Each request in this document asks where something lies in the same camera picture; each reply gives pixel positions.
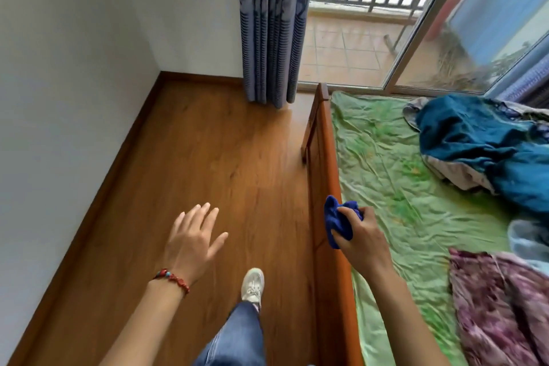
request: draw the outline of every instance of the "glass pane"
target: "glass pane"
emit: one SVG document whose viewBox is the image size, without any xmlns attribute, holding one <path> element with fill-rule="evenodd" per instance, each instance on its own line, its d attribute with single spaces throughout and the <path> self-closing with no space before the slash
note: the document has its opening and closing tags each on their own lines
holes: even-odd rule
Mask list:
<svg viewBox="0 0 549 366">
<path fill-rule="evenodd" d="M 311 0 L 299 80 L 381 88 L 425 1 Z"/>
<path fill-rule="evenodd" d="M 548 31 L 549 0 L 446 0 L 397 85 L 486 92 Z"/>
</svg>

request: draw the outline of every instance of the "bracelet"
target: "bracelet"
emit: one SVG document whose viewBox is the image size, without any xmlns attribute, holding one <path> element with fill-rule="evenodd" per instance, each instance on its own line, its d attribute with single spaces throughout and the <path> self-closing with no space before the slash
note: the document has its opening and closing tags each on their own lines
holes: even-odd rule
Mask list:
<svg viewBox="0 0 549 366">
<path fill-rule="evenodd" d="M 187 295 L 190 292 L 190 288 L 187 285 L 187 283 L 181 278 L 175 276 L 172 272 L 170 272 L 167 269 L 162 269 L 158 271 L 153 279 L 160 279 L 160 278 L 166 278 L 168 279 L 168 281 L 175 282 L 177 285 L 179 285 L 180 288 L 182 288 L 185 291 L 185 295 Z"/>
</svg>

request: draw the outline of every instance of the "pink floral fabric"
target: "pink floral fabric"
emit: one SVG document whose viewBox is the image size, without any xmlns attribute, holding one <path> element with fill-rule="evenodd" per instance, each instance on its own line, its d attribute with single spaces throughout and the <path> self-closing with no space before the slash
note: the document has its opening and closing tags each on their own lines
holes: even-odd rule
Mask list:
<svg viewBox="0 0 549 366">
<path fill-rule="evenodd" d="M 450 292 L 469 365 L 549 365 L 549 278 L 510 253 L 449 253 Z"/>
</svg>

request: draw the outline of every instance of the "person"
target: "person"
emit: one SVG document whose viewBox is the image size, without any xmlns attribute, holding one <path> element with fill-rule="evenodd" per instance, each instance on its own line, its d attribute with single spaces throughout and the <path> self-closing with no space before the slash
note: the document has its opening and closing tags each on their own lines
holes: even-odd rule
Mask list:
<svg viewBox="0 0 549 366">
<path fill-rule="evenodd" d="M 151 280 L 139 305 L 101 362 L 102 366 L 149 366 L 175 311 L 186 292 L 205 272 L 223 247 L 228 233 L 210 245 L 218 209 L 209 203 L 181 213 L 174 222 L 164 254 L 164 267 L 177 279 L 165 276 Z M 353 227 L 350 241 L 332 231 L 350 264 L 366 279 L 387 330 L 397 366 L 449 366 L 446 356 L 416 307 L 403 280 L 393 267 L 385 235 L 379 229 L 374 210 L 362 207 L 363 221 L 346 207 L 338 209 Z M 242 301 L 233 308 L 225 325 L 206 345 L 193 365 L 264 365 L 263 336 L 259 322 L 263 272 L 252 268 L 244 276 Z"/>
</svg>

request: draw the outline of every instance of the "forearm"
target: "forearm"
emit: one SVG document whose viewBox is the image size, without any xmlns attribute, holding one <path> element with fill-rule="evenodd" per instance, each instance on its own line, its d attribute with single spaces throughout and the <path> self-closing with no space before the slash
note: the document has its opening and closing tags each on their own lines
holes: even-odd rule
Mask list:
<svg viewBox="0 0 549 366">
<path fill-rule="evenodd" d="M 182 290 L 174 283 L 149 282 L 141 302 L 101 366 L 152 365 L 182 298 Z"/>
<path fill-rule="evenodd" d="M 372 280 L 397 366 L 450 366 L 420 314 L 406 281 L 391 270 Z"/>
</svg>

